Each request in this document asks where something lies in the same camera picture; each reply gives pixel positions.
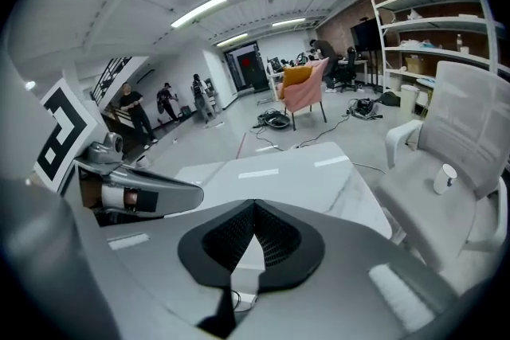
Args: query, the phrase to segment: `standing person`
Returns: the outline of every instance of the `standing person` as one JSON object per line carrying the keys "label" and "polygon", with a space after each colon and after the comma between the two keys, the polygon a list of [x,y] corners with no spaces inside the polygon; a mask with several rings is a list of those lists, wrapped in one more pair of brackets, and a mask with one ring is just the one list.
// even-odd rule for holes
{"label": "standing person", "polygon": [[140,105],[143,101],[143,97],[137,91],[131,91],[131,85],[127,82],[122,84],[123,96],[120,98],[120,109],[122,111],[129,112],[131,121],[135,125],[136,134],[138,135],[139,141],[144,144],[143,149],[147,150],[150,146],[146,143],[147,139],[143,133],[143,128],[147,130],[149,138],[153,143],[157,143],[158,139],[155,137],[154,132],[151,128],[151,123],[147,118],[147,114]]}
{"label": "standing person", "polygon": [[216,118],[216,112],[213,107],[209,103],[209,96],[206,92],[207,84],[200,79],[198,74],[193,75],[193,84],[191,85],[191,91],[193,92],[194,102],[197,105],[197,109],[200,110],[202,116],[206,120],[206,123],[209,122],[208,112],[213,116],[213,119]]}
{"label": "standing person", "polygon": [[317,51],[320,58],[329,58],[328,65],[324,69],[322,78],[326,83],[326,92],[336,92],[333,76],[338,63],[338,57],[336,56],[335,50],[332,48],[332,45],[325,40],[311,40],[310,46]]}
{"label": "standing person", "polygon": [[177,98],[174,98],[171,94],[171,86],[167,82],[165,83],[165,86],[162,90],[158,92],[157,95],[158,98],[158,104],[162,104],[165,111],[167,111],[167,114],[172,118],[174,122],[177,122],[177,116],[175,116],[174,110],[172,109],[172,106],[170,104],[171,100],[177,100]]}

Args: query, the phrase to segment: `brick wall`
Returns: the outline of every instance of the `brick wall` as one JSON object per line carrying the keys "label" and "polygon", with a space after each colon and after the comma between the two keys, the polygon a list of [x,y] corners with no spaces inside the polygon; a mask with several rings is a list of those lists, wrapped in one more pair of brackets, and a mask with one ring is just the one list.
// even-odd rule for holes
{"label": "brick wall", "polygon": [[[376,3],[383,2],[385,0],[375,0]],[[482,17],[482,10],[480,5],[472,3],[456,3],[453,5],[441,5],[441,6],[427,6],[419,8],[417,10],[424,18],[427,17],[440,17],[440,16],[454,16],[459,13],[465,14],[476,14]],[[388,10],[380,10],[382,23],[389,23],[392,18],[392,13]],[[320,39],[327,40],[331,43],[335,51],[339,54],[345,55],[347,48],[354,44],[351,27],[361,23],[360,18],[374,18],[374,10],[372,8],[371,0],[358,0],[355,4],[349,6],[345,10],[338,13],[332,19],[323,24],[317,29],[317,36]],[[399,20],[405,20],[406,17],[399,16]],[[408,38],[414,40],[425,40],[429,39],[435,45],[442,45],[444,49],[456,49],[456,38],[457,33],[445,32],[445,31],[424,31],[424,32],[413,32],[404,33],[401,35],[401,40],[407,40]],[[397,38],[395,36],[386,36],[388,41],[387,45],[397,45]],[[462,40],[464,45],[470,48],[472,54],[479,55],[481,57],[488,57],[488,44],[487,37],[475,33],[462,33]],[[394,68],[399,68],[398,53],[387,53],[388,61]],[[380,53],[379,59],[379,72],[382,72],[382,58]],[[434,75],[435,66],[438,58],[434,56],[425,56],[427,61],[427,73]]]}

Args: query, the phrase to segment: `red line on floor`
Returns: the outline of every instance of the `red line on floor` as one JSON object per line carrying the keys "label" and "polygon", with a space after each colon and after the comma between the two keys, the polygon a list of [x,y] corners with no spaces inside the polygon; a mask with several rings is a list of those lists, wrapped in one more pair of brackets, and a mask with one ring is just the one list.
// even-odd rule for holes
{"label": "red line on floor", "polygon": [[245,134],[242,136],[242,141],[241,141],[241,144],[239,145],[239,150],[237,151],[236,158],[239,158],[239,154],[241,153],[241,149],[242,149],[242,144],[245,142],[245,137],[246,137],[246,132],[245,132]]}

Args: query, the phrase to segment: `orange cushion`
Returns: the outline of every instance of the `orange cushion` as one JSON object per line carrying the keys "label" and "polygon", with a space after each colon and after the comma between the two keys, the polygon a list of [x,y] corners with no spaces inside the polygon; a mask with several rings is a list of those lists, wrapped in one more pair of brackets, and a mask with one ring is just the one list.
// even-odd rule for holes
{"label": "orange cushion", "polygon": [[284,85],[281,87],[280,98],[284,99],[285,88],[289,85],[302,84],[312,74],[312,67],[287,67],[284,68]]}

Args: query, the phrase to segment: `pink armchair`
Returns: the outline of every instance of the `pink armchair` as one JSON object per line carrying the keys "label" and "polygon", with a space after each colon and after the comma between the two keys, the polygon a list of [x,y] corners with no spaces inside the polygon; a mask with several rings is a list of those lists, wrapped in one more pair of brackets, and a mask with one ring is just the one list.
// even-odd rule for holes
{"label": "pink armchair", "polygon": [[[323,60],[318,61],[309,61],[306,65],[308,67],[313,67],[310,78],[302,84],[290,85],[285,89],[283,99],[285,113],[287,112],[287,109],[292,113],[292,128],[294,131],[296,130],[294,112],[299,111],[308,105],[310,106],[310,111],[312,111],[312,104],[316,104],[317,102],[320,104],[324,122],[328,122],[322,106],[322,90],[320,89],[322,74],[326,65],[328,65],[328,60],[329,58],[324,58]],[[278,93],[281,92],[281,87],[283,87],[283,84],[278,84]]]}

